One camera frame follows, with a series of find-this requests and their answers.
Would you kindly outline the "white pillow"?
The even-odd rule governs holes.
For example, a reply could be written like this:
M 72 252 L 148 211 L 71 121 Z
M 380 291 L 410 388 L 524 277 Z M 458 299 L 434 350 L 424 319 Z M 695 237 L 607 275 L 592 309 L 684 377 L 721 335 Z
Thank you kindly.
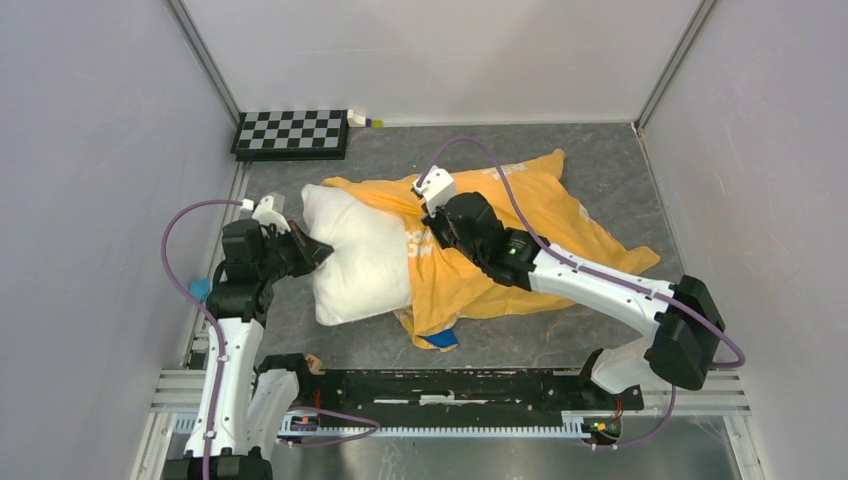
M 333 248 L 312 274 L 316 319 L 337 326 L 412 302 L 402 221 L 334 187 L 301 191 L 308 234 Z

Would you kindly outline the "yellow and blue printed pillowcase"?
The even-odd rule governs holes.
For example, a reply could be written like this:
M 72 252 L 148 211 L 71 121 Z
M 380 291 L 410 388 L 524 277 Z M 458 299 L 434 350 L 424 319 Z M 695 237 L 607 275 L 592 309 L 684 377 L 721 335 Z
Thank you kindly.
M 332 255 L 313 281 L 325 326 L 393 313 L 421 349 L 450 347 L 441 334 L 459 318 L 487 319 L 566 308 L 527 290 L 538 238 L 614 269 L 639 274 L 660 258 L 625 248 L 561 184 L 565 154 L 459 172 L 457 227 L 428 216 L 413 177 L 353 182 L 327 178 L 303 188 L 310 233 Z

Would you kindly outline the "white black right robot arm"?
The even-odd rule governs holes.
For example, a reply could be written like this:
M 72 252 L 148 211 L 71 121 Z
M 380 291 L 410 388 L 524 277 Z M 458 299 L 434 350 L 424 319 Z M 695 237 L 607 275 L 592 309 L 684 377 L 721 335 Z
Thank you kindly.
M 577 382 L 585 405 L 602 408 L 645 382 L 702 389 L 724 323 L 700 280 L 645 279 L 585 260 L 505 226 L 478 192 L 425 199 L 422 209 L 439 246 L 460 252 L 496 284 L 575 301 L 639 333 L 623 346 L 591 354 Z

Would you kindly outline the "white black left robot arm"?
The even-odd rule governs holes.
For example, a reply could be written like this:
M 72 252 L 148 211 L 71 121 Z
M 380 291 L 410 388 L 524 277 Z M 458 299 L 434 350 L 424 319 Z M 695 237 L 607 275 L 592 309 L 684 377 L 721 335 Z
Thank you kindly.
M 224 258 L 213 276 L 208 360 L 196 421 L 181 458 L 166 461 L 164 479 L 270 479 L 277 433 L 289 407 L 314 394 L 302 354 L 255 364 L 274 284 L 314 272 L 333 248 L 309 237 L 295 222 L 229 223 L 222 231 Z

